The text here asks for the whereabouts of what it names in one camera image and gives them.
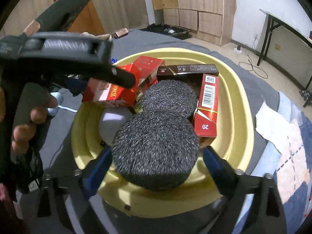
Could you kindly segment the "person's hand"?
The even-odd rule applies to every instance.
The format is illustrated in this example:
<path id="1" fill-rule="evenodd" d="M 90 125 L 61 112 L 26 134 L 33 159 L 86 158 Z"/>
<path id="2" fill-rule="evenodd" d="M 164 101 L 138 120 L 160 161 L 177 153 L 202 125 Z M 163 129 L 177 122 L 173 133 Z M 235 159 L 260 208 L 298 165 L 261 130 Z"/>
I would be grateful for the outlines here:
<path id="1" fill-rule="evenodd" d="M 18 154 L 25 154 L 29 141 L 35 136 L 36 126 L 43 124 L 47 119 L 47 109 L 58 106 L 54 96 L 49 95 L 49 102 L 44 106 L 36 106 L 30 111 L 31 121 L 28 124 L 17 125 L 13 130 L 12 149 Z"/>

